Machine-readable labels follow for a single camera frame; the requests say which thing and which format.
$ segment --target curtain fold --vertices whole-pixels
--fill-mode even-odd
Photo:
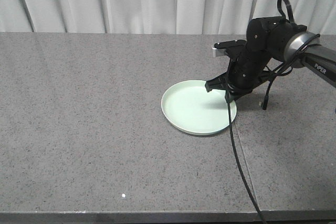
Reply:
[[[277,0],[0,0],[0,31],[245,34]],[[298,24],[336,34],[336,0],[290,0]]]

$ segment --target gray granite table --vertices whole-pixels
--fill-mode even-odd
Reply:
[[[225,71],[243,36],[0,33],[0,222],[254,221],[229,132],[197,137],[164,91]],[[336,49],[336,36],[322,36]],[[243,169],[268,220],[336,219],[336,89],[308,69],[237,101]]]

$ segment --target black cable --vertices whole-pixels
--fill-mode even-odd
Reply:
[[[261,213],[260,209],[259,209],[259,206],[257,204],[257,202],[255,201],[254,197],[253,197],[253,194],[246,182],[246,178],[244,176],[244,173],[243,173],[243,170],[242,170],[242,166],[240,165],[240,161],[239,161],[239,157],[238,157],[238,154],[237,154],[237,149],[236,149],[236,144],[235,144],[235,140],[234,140],[234,137],[233,137],[233,130],[232,130],[232,121],[231,121],[231,107],[230,107],[230,92],[229,92],[229,87],[228,87],[228,78],[226,76],[226,92],[225,92],[225,96],[226,96],[226,102],[227,102],[227,112],[228,112],[228,115],[229,115],[229,128],[230,128],[230,138],[231,138],[231,143],[232,143],[232,148],[233,148],[233,153],[235,155],[235,158],[236,158],[236,163],[237,163],[237,167],[238,167],[238,170],[239,170],[239,173],[240,173],[240,176],[242,177],[242,180],[244,182],[244,185],[245,185],[245,188],[247,190],[247,193],[248,193],[248,196],[250,197],[252,203],[253,203],[253,206],[254,208],[256,209],[257,213],[258,213],[258,216],[260,217],[261,221],[263,222],[263,224],[267,224],[265,218],[264,218],[264,215]]]

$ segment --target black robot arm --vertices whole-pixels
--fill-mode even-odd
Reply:
[[[288,19],[282,11],[282,1],[286,4]],[[224,74],[206,82],[208,92],[228,89],[230,100],[237,100],[264,82],[269,81],[271,85],[277,76],[304,66],[336,87],[336,51],[321,46],[319,34],[308,32],[306,26],[295,23],[288,0],[278,0],[278,10],[282,16],[252,19],[247,27],[246,41],[233,40],[213,46],[216,56],[227,55],[230,62]],[[265,70],[271,58],[282,64],[274,70]]]

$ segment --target light green plate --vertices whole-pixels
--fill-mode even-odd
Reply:
[[[206,92],[205,81],[183,81],[163,94],[163,114],[179,130],[193,135],[211,135],[229,125],[224,90]],[[230,103],[232,121],[236,103]]]

